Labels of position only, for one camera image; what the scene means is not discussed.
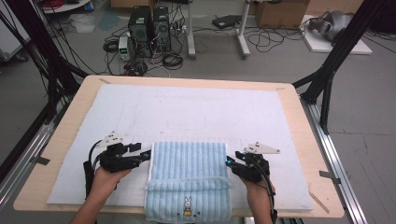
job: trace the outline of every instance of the gray floor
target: gray floor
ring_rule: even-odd
[[[76,10],[73,13],[85,12]],[[64,19],[69,14],[59,16]],[[116,18],[120,12],[110,11],[106,7],[95,10],[91,15],[98,24],[94,33],[70,33],[67,39],[89,67],[95,72],[102,72],[106,70],[105,52],[102,50],[104,39],[125,26],[127,20]],[[213,18],[194,19],[194,24],[211,27]],[[254,25],[254,20],[250,18],[248,24]],[[394,41],[374,40],[396,50]],[[396,189],[393,187],[396,185],[396,55],[365,38],[363,41],[373,54],[349,55],[338,70],[333,83],[329,130],[367,221],[396,223]],[[196,61],[186,57],[187,48],[184,46],[181,52],[185,57],[183,66],[170,71],[170,77],[292,83],[315,72],[328,55],[310,52],[303,40],[285,40],[267,53],[260,53],[249,44],[251,56],[243,61],[234,34],[214,32],[197,33],[195,45],[198,53]],[[120,65],[116,56],[111,70],[119,73]],[[169,77],[169,74],[162,69],[154,69],[147,76]],[[302,87],[297,91],[301,93],[304,89]],[[0,67],[0,95],[2,162],[47,98],[32,61],[12,61]],[[18,189],[1,211],[0,223],[67,223],[73,216],[70,213],[15,211],[12,204],[17,193]],[[102,215],[101,223],[138,222],[133,218]],[[340,219],[305,218],[304,222],[349,223],[349,219],[347,216]]]

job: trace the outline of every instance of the wooden table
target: wooden table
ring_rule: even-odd
[[[284,83],[108,76],[89,76],[85,78],[42,154],[43,158],[50,159],[50,163],[47,165],[37,164],[35,166],[14,203],[16,210],[77,211],[79,209],[77,205],[47,204],[47,199],[56,181],[64,156],[74,142],[78,128],[89,111],[97,91],[102,85],[110,83],[277,91],[314,204],[314,210],[307,213],[279,213],[278,215],[280,217],[342,217],[344,215],[343,206],[332,181],[329,178],[319,176],[319,171],[327,172],[328,169],[321,156],[318,143],[310,128],[300,99],[292,85]],[[144,208],[109,206],[104,207],[102,212],[144,214]],[[251,213],[249,210],[234,209],[233,216],[249,217]]]

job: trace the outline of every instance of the blue striped towel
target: blue striped towel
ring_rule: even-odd
[[[147,220],[221,222],[231,218],[223,143],[159,142],[151,151]]]

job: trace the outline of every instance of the cardboard box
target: cardboard box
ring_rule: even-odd
[[[363,0],[311,0],[306,15],[320,16],[326,11],[340,10],[344,13],[356,13]]]
[[[310,0],[284,0],[279,4],[259,3],[256,22],[259,27],[299,29]]]
[[[256,15],[257,5],[259,3],[256,1],[250,2],[250,6],[248,7],[248,15]]]
[[[150,6],[154,7],[154,0],[110,0],[112,7],[131,8],[135,6]]]

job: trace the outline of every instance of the desk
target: desk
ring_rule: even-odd
[[[250,55],[250,51],[248,50],[247,41],[244,37],[245,25],[247,23],[248,18],[248,9],[250,7],[250,0],[244,0],[245,5],[242,11],[242,20],[241,26],[236,30],[236,37],[238,38],[239,44],[241,45],[242,50],[242,58],[246,59]],[[189,56],[191,59],[195,60],[195,45],[194,45],[194,36],[192,34],[192,13],[191,13],[192,0],[189,0],[188,11],[189,11],[189,19],[188,19],[188,32],[187,32],[187,43],[189,47]]]
[[[42,157],[50,159],[46,166],[36,165],[14,203],[16,210],[23,211],[77,211],[79,206],[47,204],[64,156],[71,147],[78,128],[89,111],[96,93],[102,85],[129,84],[141,86],[200,87],[216,89],[240,89],[277,91],[281,100],[290,133],[303,167],[304,176],[314,204],[314,210],[307,213],[279,213],[280,217],[342,217],[343,206],[328,178],[320,177],[318,171],[327,171],[318,144],[312,133],[299,97],[290,84],[257,83],[221,80],[198,80],[154,77],[108,77],[89,76],[81,85],[72,104],[64,114],[57,130],[49,141]],[[143,207],[108,206],[102,212],[139,213]],[[234,209],[233,216],[251,216],[249,210]]]

